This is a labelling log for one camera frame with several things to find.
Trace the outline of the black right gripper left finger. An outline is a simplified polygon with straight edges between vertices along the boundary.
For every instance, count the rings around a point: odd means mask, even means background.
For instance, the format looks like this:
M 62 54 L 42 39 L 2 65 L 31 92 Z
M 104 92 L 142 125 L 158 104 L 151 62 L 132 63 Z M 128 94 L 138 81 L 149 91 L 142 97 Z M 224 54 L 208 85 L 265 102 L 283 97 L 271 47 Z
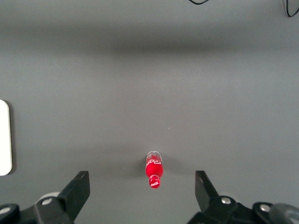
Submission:
M 15 203 L 0 206 L 2 224 L 73 224 L 90 195 L 88 171 L 80 171 L 57 196 L 47 196 L 20 210 Z

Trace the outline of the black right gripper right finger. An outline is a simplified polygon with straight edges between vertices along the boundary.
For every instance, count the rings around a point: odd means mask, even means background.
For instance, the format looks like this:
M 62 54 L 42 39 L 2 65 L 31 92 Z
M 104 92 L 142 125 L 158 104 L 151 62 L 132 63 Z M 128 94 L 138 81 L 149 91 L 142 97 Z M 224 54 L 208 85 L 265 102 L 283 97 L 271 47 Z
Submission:
M 190 224 L 272 224 L 271 203 L 247 208 L 229 196 L 219 195 L 205 171 L 195 172 L 195 196 L 200 208 Z

